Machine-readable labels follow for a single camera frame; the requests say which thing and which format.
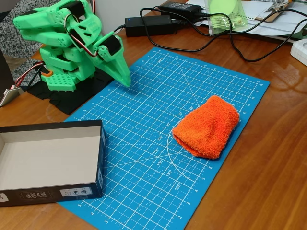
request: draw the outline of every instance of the red wire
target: red wire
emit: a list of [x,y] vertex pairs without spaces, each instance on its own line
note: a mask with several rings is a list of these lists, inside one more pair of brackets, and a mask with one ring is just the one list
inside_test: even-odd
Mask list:
[[23,82],[24,78],[26,77],[26,75],[33,70],[35,67],[42,65],[44,62],[38,62],[37,64],[33,65],[30,69],[28,69],[26,72],[24,72],[19,78],[17,78],[15,85],[16,87],[20,87],[21,83]]
[[95,3],[95,0],[93,0],[93,14],[96,13],[96,3]]

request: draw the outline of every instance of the white wall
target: white wall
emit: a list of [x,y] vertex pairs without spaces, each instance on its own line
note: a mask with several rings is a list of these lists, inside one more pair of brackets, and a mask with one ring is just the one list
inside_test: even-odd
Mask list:
[[96,0],[96,15],[102,21],[105,35],[125,24],[125,18],[139,17],[140,9],[155,7],[166,0]]

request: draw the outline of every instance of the black box label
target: black box label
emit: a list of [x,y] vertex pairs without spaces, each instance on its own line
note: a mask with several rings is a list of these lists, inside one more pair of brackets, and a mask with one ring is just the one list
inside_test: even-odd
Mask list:
[[52,196],[48,191],[37,191],[29,193],[20,193],[25,200],[51,199]]

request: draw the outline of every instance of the wooden desk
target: wooden desk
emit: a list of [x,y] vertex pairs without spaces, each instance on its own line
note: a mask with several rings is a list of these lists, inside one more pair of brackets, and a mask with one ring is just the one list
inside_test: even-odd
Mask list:
[[[146,37],[126,38],[131,65],[153,46]],[[159,36],[162,45],[197,48],[209,38],[190,28]],[[236,38],[248,58],[280,41]],[[187,225],[188,230],[307,229],[307,67],[290,55],[290,45],[257,63],[246,63],[228,37],[198,53],[181,53],[271,82],[215,180]],[[0,109],[0,126],[63,121],[47,100],[27,93]],[[0,229],[92,229],[57,204],[0,208]]]

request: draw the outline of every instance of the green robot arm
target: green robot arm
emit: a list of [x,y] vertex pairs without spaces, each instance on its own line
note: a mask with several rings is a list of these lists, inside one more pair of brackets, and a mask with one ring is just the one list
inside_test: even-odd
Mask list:
[[100,34],[101,21],[86,0],[62,0],[13,22],[23,39],[46,44],[40,53],[51,74],[43,74],[42,80],[50,90],[74,91],[78,82],[94,76],[95,67],[130,86],[120,37],[114,32]]

